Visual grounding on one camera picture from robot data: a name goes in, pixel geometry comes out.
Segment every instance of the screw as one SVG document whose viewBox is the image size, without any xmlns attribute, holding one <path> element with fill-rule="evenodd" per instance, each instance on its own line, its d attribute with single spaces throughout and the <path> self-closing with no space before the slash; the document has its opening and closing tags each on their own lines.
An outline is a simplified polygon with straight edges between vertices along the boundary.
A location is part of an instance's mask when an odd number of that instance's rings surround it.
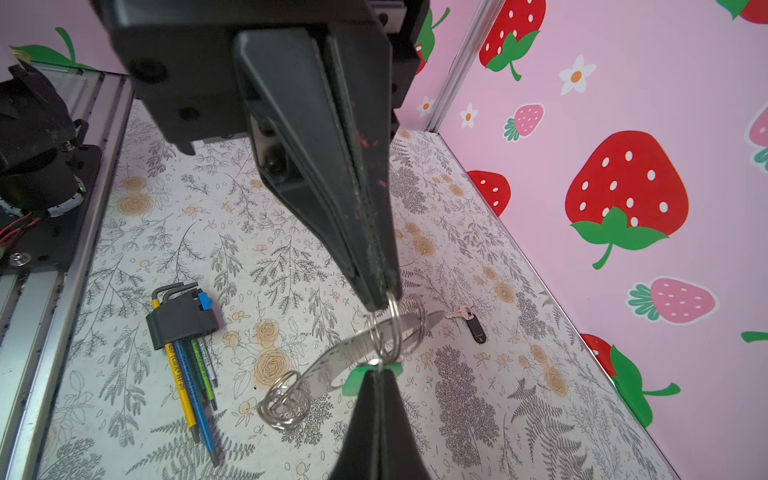
<svg viewBox="0 0 768 480">
<path fill-rule="evenodd" d="M 22 266 L 29 263 L 29 260 L 32 260 L 29 253 L 11 253 L 8 257 L 8 264 L 12 266 Z"/>
</svg>

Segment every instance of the white flower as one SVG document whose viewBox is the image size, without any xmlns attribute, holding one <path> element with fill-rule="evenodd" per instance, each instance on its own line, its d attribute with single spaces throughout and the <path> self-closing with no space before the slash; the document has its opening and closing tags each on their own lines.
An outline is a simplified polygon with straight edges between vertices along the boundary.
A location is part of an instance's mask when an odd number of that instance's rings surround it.
<svg viewBox="0 0 768 480">
<path fill-rule="evenodd" d="M 478 116 L 478 111 L 472 109 L 472 104 L 467 105 L 467 109 L 462 112 L 462 128 L 469 126 L 470 128 L 475 126 L 475 117 Z"/>
<path fill-rule="evenodd" d="M 583 55 L 576 57 L 573 68 L 566 68 L 560 72 L 560 79 L 565 82 L 563 89 L 560 90 L 560 95 L 565 95 L 574 89 L 579 93 L 584 93 L 584 90 L 587 89 L 587 77 L 592 75 L 597 67 L 595 64 L 584 65 Z"/>
<path fill-rule="evenodd" d="M 435 104 L 435 99 L 429 100 L 429 97 L 424 97 L 424 103 L 416 105 L 416 110 L 419 111 L 419 116 L 429 115 L 432 113 L 432 106 Z"/>
</svg>

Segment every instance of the floral tablecloth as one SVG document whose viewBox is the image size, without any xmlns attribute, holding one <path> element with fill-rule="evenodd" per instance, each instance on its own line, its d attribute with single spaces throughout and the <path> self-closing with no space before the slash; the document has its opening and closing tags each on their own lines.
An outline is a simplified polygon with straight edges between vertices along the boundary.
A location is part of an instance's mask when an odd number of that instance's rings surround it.
<svg viewBox="0 0 768 480">
<path fill-rule="evenodd" d="M 390 187 L 404 290 L 471 306 L 488 342 L 444 319 L 403 360 L 402 399 L 434 478 L 672 478 L 646 432 L 437 134 L 400 131 Z M 225 326 L 207 338 L 222 466 L 188 433 L 144 316 L 196 280 Z M 254 411 L 288 369 L 361 330 L 349 284 L 264 188 L 245 140 L 193 157 L 134 102 L 38 478 L 327 478 L 355 399 L 313 401 L 291 432 Z"/>
</svg>

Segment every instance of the blue button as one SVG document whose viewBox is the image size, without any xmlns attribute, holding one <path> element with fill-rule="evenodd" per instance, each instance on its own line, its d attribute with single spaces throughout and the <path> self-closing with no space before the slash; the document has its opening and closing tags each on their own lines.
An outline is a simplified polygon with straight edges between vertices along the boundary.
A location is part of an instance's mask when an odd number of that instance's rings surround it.
<svg viewBox="0 0 768 480">
<path fill-rule="evenodd" d="M 210 310 L 214 304 L 214 301 L 210 299 L 208 294 L 200 292 L 198 297 L 200 298 L 200 305 L 203 307 L 203 310 Z"/>
</svg>

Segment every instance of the green key tag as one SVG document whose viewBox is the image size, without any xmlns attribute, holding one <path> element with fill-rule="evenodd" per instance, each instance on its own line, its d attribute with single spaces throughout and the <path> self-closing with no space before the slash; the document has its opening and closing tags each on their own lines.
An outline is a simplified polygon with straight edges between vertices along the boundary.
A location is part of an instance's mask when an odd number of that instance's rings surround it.
<svg viewBox="0 0 768 480">
<path fill-rule="evenodd" d="M 344 396 L 357 396 L 360 393 L 360 387 L 362 387 L 362 379 L 365 378 L 366 372 L 369 370 L 377 370 L 379 367 L 376 365 L 363 365 L 349 372 L 349 376 L 346 377 L 346 382 L 341 388 L 341 394 Z M 395 374 L 395 378 L 399 377 L 402 373 L 402 363 L 390 363 L 384 366 L 384 370 L 392 370 Z"/>
</svg>

